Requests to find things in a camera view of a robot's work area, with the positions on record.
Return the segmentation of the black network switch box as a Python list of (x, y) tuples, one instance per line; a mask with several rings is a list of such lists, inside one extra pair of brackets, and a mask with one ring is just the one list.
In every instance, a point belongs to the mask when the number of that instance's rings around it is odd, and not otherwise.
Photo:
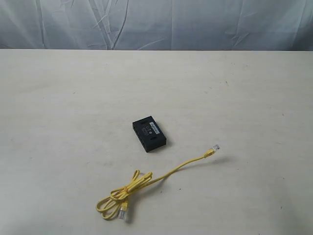
[(146, 153), (166, 145), (167, 138), (152, 116), (133, 122), (132, 127)]

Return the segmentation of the grey backdrop cloth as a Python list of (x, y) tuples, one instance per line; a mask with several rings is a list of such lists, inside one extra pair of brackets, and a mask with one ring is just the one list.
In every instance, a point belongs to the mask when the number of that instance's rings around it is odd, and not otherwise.
[(3, 0), (1, 48), (305, 50), (310, 0)]

